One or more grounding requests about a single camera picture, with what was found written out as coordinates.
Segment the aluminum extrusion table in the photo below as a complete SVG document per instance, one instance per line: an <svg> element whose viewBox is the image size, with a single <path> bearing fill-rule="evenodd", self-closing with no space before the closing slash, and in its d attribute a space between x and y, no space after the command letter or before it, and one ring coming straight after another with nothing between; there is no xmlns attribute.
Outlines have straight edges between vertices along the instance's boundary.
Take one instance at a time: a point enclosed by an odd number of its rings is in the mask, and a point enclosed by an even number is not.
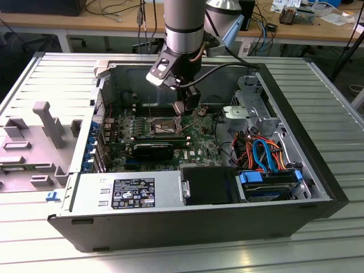
<svg viewBox="0 0 364 273"><path fill-rule="evenodd" d="M155 56L46 53L34 57L0 106L0 126L49 100L62 123L82 119L96 85L97 60ZM313 64L302 59L246 58L267 65L350 204L329 219L307 224L290 238L81 253L47 221L47 192L0 194L2 272L358 272L364 266L364 121Z"/></svg>

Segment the motherboard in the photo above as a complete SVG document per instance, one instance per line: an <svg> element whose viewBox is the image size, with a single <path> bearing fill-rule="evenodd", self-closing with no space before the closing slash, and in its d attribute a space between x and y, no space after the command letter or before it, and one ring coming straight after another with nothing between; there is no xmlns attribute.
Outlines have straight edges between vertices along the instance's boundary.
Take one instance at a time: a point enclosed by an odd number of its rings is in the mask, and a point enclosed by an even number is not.
<svg viewBox="0 0 364 273"><path fill-rule="evenodd" d="M139 116L124 110L105 119L108 172L174 171L181 167L221 166L212 134L214 114Z"/></svg>

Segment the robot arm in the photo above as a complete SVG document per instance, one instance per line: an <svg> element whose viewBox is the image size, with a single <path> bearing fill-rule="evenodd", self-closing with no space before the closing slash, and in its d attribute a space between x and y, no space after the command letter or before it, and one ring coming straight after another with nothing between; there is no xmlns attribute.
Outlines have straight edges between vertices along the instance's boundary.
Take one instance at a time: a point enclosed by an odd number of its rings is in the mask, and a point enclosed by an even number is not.
<svg viewBox="0 0 364 273"><path fill-rule="evenodd" d="M222 32L220 35L239 27L235 21L242 17L236 0L209 0L207 7L206 10L206 0L164 0L165 45L147 80L158 87L166 85L177 91L178 101L173 104L177 114L190 114L198 107L201 94L191 83L201 69L203 51L213 51L217 56L225 50L222 39L209 33L213 31L211 21L205 24L205 11L210 14L209 20L213 17L219 23L216 29Z"/></svg>
<svg viewBox="0 0 364 273"><path fill-rule="evenodd" d="M201 69L199 56L206 44L205 5L205 0L164 1L165 46L147 79L156 86L164 84L178 91L178 101L173 104L178 114L188 114L201 97L194 86L179 90L179 85L193 81Z"/></svg>

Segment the warning label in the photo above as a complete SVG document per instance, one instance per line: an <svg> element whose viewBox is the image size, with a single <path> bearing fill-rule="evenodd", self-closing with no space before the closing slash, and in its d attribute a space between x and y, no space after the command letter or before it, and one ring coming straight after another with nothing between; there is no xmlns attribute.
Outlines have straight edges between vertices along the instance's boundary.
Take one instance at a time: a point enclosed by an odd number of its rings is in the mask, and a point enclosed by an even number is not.
<svg viewBox="0 0 364 273"><path fill-rule="evenodd" d="M113 209L150 208L155 206L154 178L114 180Z"/></svg>

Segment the paper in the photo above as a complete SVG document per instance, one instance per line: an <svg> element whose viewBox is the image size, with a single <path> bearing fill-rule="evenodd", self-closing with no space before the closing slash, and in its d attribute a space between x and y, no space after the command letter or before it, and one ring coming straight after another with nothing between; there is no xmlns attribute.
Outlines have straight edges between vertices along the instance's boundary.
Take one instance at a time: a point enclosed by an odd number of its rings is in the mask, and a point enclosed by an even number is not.
<svg viewBox="0 0 364 273"><path fill-rule="evenodd" d="M281 13L284 5L287 7L299 8L301 6L301 0L274 0L271 6L271 11Z"/></svg>
<svg viewBox="0 0 364 273"><path fill-rule="evenodd" d="M348 22L347 20L342 20L343 18L343 16L335 13L320 17L320 19L325 20L331 24L335 24L336 26L342 26L343 24L346 24Z"/></svg>

